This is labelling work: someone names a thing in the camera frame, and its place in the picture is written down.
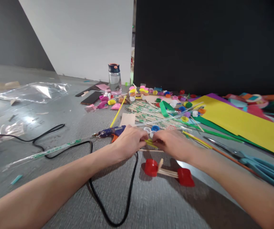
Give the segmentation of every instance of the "person's right hand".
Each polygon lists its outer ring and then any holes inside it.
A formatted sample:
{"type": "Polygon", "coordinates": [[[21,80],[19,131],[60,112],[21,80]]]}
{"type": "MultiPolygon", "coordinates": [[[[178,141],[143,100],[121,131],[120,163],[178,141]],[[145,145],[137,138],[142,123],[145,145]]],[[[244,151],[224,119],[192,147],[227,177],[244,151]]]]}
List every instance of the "person's right hand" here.
{"type": "Polygon", "coordinates": [[[195,146],[178,130],[159,130],[154,133],[153,145],[165,151],[176,160],[194,164],[202,159],[205,149],[195,146]]]}

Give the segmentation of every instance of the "water bottle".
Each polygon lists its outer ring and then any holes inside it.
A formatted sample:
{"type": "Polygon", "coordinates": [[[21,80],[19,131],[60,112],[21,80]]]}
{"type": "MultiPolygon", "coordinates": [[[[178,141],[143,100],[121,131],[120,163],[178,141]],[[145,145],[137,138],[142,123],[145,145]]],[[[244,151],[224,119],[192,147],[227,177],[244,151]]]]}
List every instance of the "water bottle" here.
{"type": "Polygon", "coordinates": [[[121,76],[120,76],[120,68],[118,64],[109,64],[109,86],[111,89],[112,95],[121,94],[121,76]]]}

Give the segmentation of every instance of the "blue scissors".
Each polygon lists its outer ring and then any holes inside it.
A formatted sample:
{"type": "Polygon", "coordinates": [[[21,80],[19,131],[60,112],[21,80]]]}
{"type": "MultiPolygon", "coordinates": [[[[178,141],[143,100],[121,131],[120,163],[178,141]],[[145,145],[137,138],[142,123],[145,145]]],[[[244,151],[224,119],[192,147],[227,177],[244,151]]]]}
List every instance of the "blue scissors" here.
{"type": "Polygon", "coordinates": [[[252,169],[264,181],[274,186],[274,165],[259,158],[247,156],[241,151],[236,151],[208,137],[204,136],[204,138],[225,150],[227,153],[236,158],[238,162],[252,169]]]}

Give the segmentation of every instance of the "plastic bag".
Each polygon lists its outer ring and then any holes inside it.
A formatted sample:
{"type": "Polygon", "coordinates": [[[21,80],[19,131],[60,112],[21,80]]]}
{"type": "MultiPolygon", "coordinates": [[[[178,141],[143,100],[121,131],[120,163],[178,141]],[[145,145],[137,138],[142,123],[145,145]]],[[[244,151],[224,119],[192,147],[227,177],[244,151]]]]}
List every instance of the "plastic bag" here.
{"type": "Polygon", "coordinates": [[[0,99],[19,100],[34,103],[48,103],[67,94],[70,84],[30,83],[25,86],[0,93],[0,99]]]}
{"type": "MultiPolygon", "coordinates": [[[[0,134],[14,135],[14,136],[23,135],[24,134],[24,124],[22,121],[17,121],[12,125],[2,125],[0,127],[0,134]]],[[[0,137],[0,142],[10,140],[12,138],[13,137],[11,137],[11,136],[2,136],[2,137],[0,137]]]]}

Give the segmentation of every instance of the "yellow paper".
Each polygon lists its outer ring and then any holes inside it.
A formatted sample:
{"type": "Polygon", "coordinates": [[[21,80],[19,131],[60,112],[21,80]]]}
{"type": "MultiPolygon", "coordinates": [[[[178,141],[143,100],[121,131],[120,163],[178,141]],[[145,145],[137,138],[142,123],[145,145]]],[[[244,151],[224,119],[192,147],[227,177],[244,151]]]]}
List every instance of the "yellow paper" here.
{"type": "Polygon", "coordinates": [[[208,96],[202,96],[194,100],[192,104],[195,105],[199,102],[204,102],[206,105],[206,113],[203,114],[203,118],[274,152],[273,122],[208,96]]]}

